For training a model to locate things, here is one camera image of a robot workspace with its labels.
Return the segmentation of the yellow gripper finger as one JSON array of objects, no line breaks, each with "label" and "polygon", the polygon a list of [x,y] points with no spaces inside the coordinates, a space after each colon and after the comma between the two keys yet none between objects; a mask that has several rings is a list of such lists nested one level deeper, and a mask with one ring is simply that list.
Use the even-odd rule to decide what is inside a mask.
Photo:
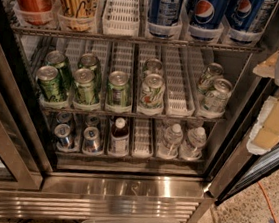
[{"label": "yellow gripper finger", "polygon": [[264,60],[260,64],[257,64],[256,67],[253,68],[254,74],[260,77],[274,78],[275,66],[277,64],[278,58],[279,58],[279,51],[277,51],[276,53],[274,52],[266,60]]},{"label": "yellow gripper finger", "polygon": [[263,155],[279,143],[279,98],[270,96],[263,104],[246,144],[254,155]]}]

